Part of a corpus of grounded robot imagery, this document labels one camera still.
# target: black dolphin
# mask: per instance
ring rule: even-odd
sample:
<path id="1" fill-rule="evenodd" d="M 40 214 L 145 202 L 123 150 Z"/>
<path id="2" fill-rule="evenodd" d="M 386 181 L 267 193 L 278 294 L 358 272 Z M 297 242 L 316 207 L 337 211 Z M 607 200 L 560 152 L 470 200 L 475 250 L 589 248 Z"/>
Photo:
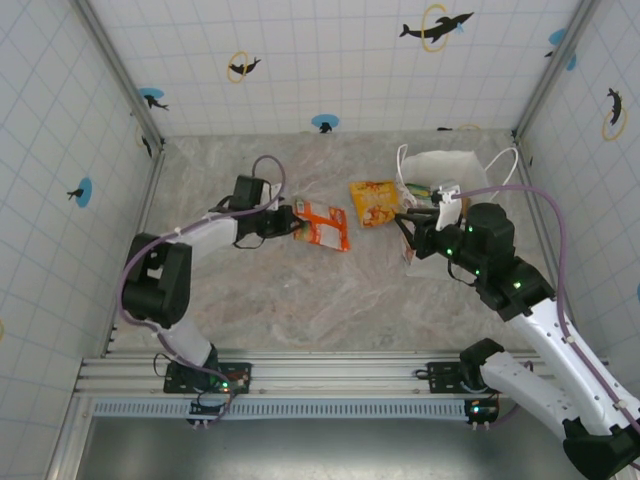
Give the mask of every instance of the black dolphin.
<path id="1" fill-rule="evenodd" d="M 232 63 L 231 65 L 229 65 L 229 68 L 240 75 L 246 75 L 247 73 L 252 72 L 253 69 L 256 68 L 256 65 L 258 64 L 258 62 L 260 61 L 261 60 L 257 59 L 256 57 L 253 57 L 253 63 L 250 63 L 249 65 L 247 65 L 246 72 L 244 71 L 244 63 L 241 63 L 240 65 L 234 65 Z"/>
<path id="2" fill-rule="evenodd" d="M 446 35 L 447 33 L 454 31 L 458 27 L 458 25 L 461 25 L 469 20 L 469 17 L 471 17 L 471 15 L 473 15 L 473 12 L 464 13 L 453 18 L 440 17 L 438 20 L 436 20 L 436 23 L 439 23 L 440 25 L 425 30 L 424 38 L 430 38 L 431 43 L 436 42 L 442 35 Z M 402 25 L 402 33 L 400 34 L 400 36 L 404 37 L 405 35 L 422 38 L 423 32 L 422 30 L 410 30 L 409 26 L 405 23 L 404 25 Z"/>
<path id="3" fill-rule="evenodd" d="M 80 198 L 83 193 L 84 193 L 84 189 L 78 188 L 77 190 L 74 190 L 73 192 L 67 192 L 67 195 L 69 195 L 69 200 L 71 200 L 73 197 Z"/>
<path id="4" fill-rule="evenodd" d="M 145 147 L 147 147 L 147 153 L 149 154 L 149 157 L 153 158 L 153 154 L 151 153 L 151 145 L 149 145 L 149 142 L 147 141 L 147 139 L 142 137 L 142 143 L 144 144 Z"/>
<path id="5" fill-rule="evenodd" d="M 622 97 L 620 96 L 620 92 L 614 92 L 612 88 L 609 89 L 607 97 L 613 97 L 613 108 L 611 108 L 611 111 L 613 112 L 613 116 L 611 117 L 611 126 L 613 126 L 620 118 L 620 113 L 622 112 Z"/>
<path id="6" fill-rule="evenodd" d="M 158 107 L 158 108 L 162 108 L 163 110 L 166 110 L 167 112 L 169 111 L 169 108 L 168 108 L 169 106 L 160 105 L 156 100 L 156 97 L 154 97 L 153 95 L 145 95 L 144 98 L 147 100 L 147 105 L 149 105 L 149 108 Z"/>

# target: marble floor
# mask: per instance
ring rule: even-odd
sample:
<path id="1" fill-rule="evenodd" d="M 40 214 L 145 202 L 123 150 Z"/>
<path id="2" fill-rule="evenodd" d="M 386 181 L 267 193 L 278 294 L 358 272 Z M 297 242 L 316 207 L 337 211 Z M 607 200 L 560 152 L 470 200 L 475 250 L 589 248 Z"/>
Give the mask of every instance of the marble floor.
<path id="1" fill-rule="evenodd" d="M 507 131 L 417 131 L 173 139 L 149 214 L 151 233 L 198 219 L 265 153 L 285 166 L 287 198 L 342 207 L 350 224 L 347 253 L 283 237 L 257 250 L 225 247 L 194 266 L 188 315 L 204 335 L 218 348 L 254 350 L 459 350 L 484 337 L 526 349 L 473 289 L 447 278 L 406 276 L 395 224 L 358 226 L 348 183 L 393 179 L 403 143 L 409 155 L 474 150 L 486 165 L 511 138 Z M 489 181 L 500 183 L 510 166 L 508 157 L 499 162 Z M 267 161 L 257 173 L 278 180 Z M 516 226 L 517 254 L 546 274 L 524 195 L 502 193 L 495 201 Z M 122 324 L 112 349 L 154 344 L 147 332 Z"/>

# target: snack bag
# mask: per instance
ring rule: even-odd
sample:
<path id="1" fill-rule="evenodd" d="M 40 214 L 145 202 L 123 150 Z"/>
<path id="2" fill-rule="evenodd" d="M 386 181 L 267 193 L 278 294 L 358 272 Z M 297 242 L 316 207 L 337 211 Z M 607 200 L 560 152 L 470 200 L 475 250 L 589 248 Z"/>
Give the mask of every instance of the snack bag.
<path id="1" fill-rule="evenodd" d="M 347 237 L 347 215 L 343 209 L 298 198 L 293 202 L 293 210 L 296 216 L 307 221 L 301 229 L 293 232 L 294 239 L 341 252 L 351 249 Z"/>
<path id="2" fill-rule="evenodd" d="M 433 207 L 433 203 L 431 202 L 431 192 L 427 187 L 416 185 L 415 183 L 407 183 L 405 186 L 407 187 L 407 190 L 409 190 L 409 193 L 418 201 L 420 206 L 428 208 Z"/>
<path id="3" fill-rule="evenodd" d="M 390 222 L 398 209 L 398 194 L 393 180 L 349 184 L 361 227 Z"/>

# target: grid pattern wall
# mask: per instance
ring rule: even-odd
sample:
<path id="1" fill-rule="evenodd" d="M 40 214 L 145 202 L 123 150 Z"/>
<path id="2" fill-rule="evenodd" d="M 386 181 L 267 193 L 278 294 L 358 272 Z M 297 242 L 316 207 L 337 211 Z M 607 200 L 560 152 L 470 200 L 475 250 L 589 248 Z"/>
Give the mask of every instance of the grid pattern wall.
<path id="1" fill-rule="evenodd" d="M 604 2 L 526 139 L 568 226 L 567 289 L 592 348 L 640 394 L 640 2 Z M 554 215 L 545 208 L 557 246 Z"/>
<path id="2" fill-rule="evenodd" d="M 151 171 L 135 130 L 67 0 L 0 2 L 2 479 L 42 478 L 105 338 Z"/>
<path id="3" fill-rule="evenodd" d="M 171 136 L 512 128 L 578 0 L 92 3 Z"/>

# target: white robotic arm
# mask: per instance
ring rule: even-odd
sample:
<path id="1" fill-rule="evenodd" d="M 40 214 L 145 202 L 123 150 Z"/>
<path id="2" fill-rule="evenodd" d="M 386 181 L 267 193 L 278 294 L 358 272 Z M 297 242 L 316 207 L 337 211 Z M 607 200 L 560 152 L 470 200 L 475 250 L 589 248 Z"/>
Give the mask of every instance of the white robotic arm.
<path id="1" fill-rule="evenodd" d="M 237 235 L 238 221 L 235 218 L 226 217 L 185 235 L 179 235 L 170 243 L 190 245 L 191 262 L 197 264 L 218 248 L 233 245 Z M 169 329 L 163 329 L 161 333 L 172 350 L 195 365 L 203 366 L 211 356 L 213 345 L 200 333 L 193 319 L 188 316 L 181 318 Z"/>
<path id="2" fill-rule="evenodd" d="M 474 205 L 460 228 L 459 189 L 435 190 L 433 200 L 446 218 L 412 210 L 398 215 L 407 241 L 418 258 L 438 253 L 474 274 L 472 286 L 481 300 L 528 340 L 562 389 L 524 368 L 490 339 L 460 354 L 463 381 L 473 391 L 489 387 L 507 394 L 563 441 L 565 453 L 586 478 L 610 478 L 640 456 L 640 401 L 616 381 L 569 318 L 563 314 L 560 320 L 551 286 L 514 255 L 514 227 L 504 210 L 495 204 Z M 404 221 L 414 223 L 413 234 L 402 227 Z"/>

